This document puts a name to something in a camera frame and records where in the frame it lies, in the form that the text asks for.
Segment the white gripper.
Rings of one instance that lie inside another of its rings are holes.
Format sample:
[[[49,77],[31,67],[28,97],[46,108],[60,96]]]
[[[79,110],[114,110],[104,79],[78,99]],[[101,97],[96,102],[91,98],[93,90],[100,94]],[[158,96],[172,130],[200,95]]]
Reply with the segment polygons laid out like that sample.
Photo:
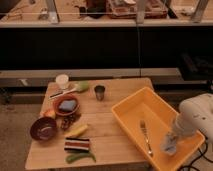
[[[179,128],[175,122],[172,123],[171,125],[171,130],[172,132],[179,138],[179,139],[184,139],[186,138],[186,135],[184,133],[184,131]]]

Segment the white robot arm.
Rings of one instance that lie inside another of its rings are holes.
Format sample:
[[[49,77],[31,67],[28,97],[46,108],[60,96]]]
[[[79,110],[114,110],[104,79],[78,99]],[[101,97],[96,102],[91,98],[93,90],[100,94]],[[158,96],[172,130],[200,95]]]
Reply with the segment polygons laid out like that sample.
[[[191,137],[197,130],[213,142],[213,94],[201,94],[179,104],[172,131],[180,137]]]

